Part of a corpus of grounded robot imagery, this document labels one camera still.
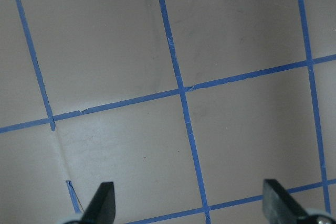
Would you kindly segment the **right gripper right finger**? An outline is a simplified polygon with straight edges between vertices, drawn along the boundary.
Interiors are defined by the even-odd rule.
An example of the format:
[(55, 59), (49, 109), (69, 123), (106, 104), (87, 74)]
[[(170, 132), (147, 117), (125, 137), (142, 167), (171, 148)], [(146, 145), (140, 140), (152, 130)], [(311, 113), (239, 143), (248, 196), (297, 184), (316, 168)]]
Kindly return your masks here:
[(263, 214), (269, 223), (335, 223), (329, 213), (303, 208), (276, 179), (263, 181)]

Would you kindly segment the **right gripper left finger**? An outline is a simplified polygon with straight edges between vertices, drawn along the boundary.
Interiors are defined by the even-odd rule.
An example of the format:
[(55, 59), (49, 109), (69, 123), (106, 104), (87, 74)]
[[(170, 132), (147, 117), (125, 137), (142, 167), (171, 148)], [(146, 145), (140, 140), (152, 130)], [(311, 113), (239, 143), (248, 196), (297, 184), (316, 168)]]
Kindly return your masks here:
[(116, 218), (115, 203), (114, 183), (103, 182), (81, 217), (63, 223), (113, 224)]

